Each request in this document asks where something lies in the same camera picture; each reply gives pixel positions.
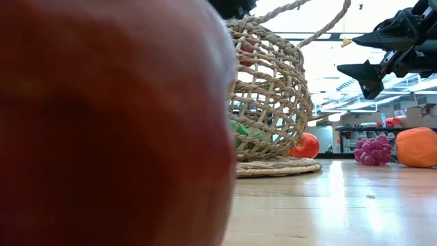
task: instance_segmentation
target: cardboard box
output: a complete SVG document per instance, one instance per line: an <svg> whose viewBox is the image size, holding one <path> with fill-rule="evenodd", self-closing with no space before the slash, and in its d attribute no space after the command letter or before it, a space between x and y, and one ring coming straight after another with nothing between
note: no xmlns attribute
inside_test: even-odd
<svg viewBox="0 0 437 246"><path fill-rule="evenodd" d="M430 127L437 128L437 117L434 113L436 104L428 103L423 107L407 108L404 127Z"/></svg>

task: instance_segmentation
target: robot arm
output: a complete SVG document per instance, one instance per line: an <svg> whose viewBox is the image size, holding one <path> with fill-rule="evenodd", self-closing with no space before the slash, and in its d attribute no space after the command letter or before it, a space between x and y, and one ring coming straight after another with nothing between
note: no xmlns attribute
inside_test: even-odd
<svg viewBox="0 0 437 246"><path fill-rule="evenodd" d="M208 0L225 20L242 19L256 6L257 0Z"/></svg>
<svg viewBox="0 0 437 246"><path fill-rule="evenodd" d="M419 0L413 8L400 10L384 20L373 32L352 39L357 45L386 51L379 64L339 65L338 71L356 79L366 99L383 89L382 79L394 72L428 77L437 72L437 0Z"/></svg>

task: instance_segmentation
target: toy orange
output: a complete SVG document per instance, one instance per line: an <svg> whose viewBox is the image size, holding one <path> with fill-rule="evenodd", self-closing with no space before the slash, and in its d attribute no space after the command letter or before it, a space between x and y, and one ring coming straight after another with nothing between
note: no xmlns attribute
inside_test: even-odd
<svg viewBox="0 0 437 246"><path fill-rule="evenodd" d="M397 159L408 167L437 165L437 134L426 127L400 132L396 137Z"/></svg>

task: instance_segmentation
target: plastic fruit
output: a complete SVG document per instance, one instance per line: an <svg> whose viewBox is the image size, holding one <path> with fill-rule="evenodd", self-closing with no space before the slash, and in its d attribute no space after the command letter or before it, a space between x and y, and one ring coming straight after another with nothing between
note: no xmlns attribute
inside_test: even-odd
<svg viewBox="0 0 437 246"><path fill-rule="evenodd" d="M437 165L437 133L418 127L400 132L396 136L397 159L409 167Z"/></svg>
<svg viewBox="0 0 437 246"><path fill-rule="evenodd" d="M303 133L296 147L290 150L290 156L296 158L314 158L319 154L320 144L311 133Z"/></svg>
<svg viewBox="0 0 437 246"><path fill-rule="evenodd" d="M360 156L360 163L364 164L365 163L365 159L366 156L368 156L368 154L366 152L363 152Z"/></svg>
<svg viewBox="0 0 437 246"><path fill-rule="evenodd" d="M354 150L354 156L360 157L363 153L364 153L364 150L361 148L357 148L356 150Z"/></svg>
<svg viewBox="0 0 437 246"><path fill-rule="evenodd" d="M369 142L365 142L361 148L367 153L370 153L373 150L371 143Z"/></svg>
<svg viewBox="0 0 437 246"><path fill-rule="evenodd" d="M248 44L247 45L242 45L241 46L241 50L249 52L249 53L252 53L252 48ZM246 66L246 67L252 66L252 62L250 62L250 61L240 61L240 64L243 65L243 66Z"/></svg>
<svg viewBox="0 0 437 246"><path fill-rule="evenodd" d="M230 123L231 123L231 129L234 131L234 129L235 129L235 125L237 124L237 121L235 121L235 120L230 120ZM239 134L241 134L241 135L247 135L247 130L246 130L246 128L244 127L243 124L239 124L238 127L237 127L237 129L235 130L235 132L236 132L236 133L239 133ZM235 145L236 145L237 148L238 148L238 146L240 146L241 143L242 143L241 140L239 140L239 139L236 139L236 140L235 140Z"/></svg>
<svg viewBox="0 0 437 246"><path fill-rule="evenodd" d="M355 160L363 165L384 165L390 162L391 147L383 142L389 142L385 136L375 139L362 139L357 142L354 150Z"/></svg>
<svg viewBox="0 0 437 246"><path fill-rule="evenodd" d="M356 143L356 147L357 148L361 148L361 147L363 147L363 142L362 141L358 141L357 143Z"/></svg>
<svg viewBox="0 0 437 246"><path fill-rule="evenodd" d="M367 155L364 158L364 165L375 165L375 157L371 156L371 155Z"/></svg>
<svg viewBox="0 0 437 246"><path fill-rule="evenodd" d="M382 143L381 143L380 141L378 141L378 140L375 140L375 141L373 141L373 142L371 143L371 147L372 147L374 150L379 150L379 149L381 149L381 147L382 147Z"/></svg>
<svg viewBox="0 0 437 246"><path fill-rule="evenodd" d="M386 136L377 136L376 140L378 140L379 142L381 142L382 144L388 144L389 143L389 139Z"/></svg>
<svg viewBox="0 0 437 246"><path fill-rule="evenodd" d="M208 2L2 7L1 245L220 245L237 61Z"/></svg>
<svg viewBox="0 0 437 246"><path fill-rule="evenodd" d="M372 150L371 155L376 159L381 159L384 156L384 153L381 150Z"/></svg>
<svg viewBox="0 0 437 246"><path fill-rule="evenodd" d="M247 135L250 135L251 132L253 131L254 128L247 128L246 132ZM267 141L267 142L273 142L272 138L269 137L268 139L266 138L266 133L264 131L261 131L259 129L255 129L255 134L253 134L254 138L260 140L260 141ZM254 143L248 143L248 147L249 149L253 149L256 145ZM264 150L264 147L259 147L258 149L256 149L256 152L261 152L262 150Z"/></svg>

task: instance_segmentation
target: wooden table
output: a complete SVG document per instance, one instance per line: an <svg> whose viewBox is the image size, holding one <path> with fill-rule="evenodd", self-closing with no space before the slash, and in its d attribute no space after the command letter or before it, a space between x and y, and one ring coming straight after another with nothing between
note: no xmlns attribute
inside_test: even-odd
<svg viewBox="0 0 437 246"><path fill-rule="evenodd" d="M223 245L436 244L437 169L322 162L322 173L239 179Z"/></svg>

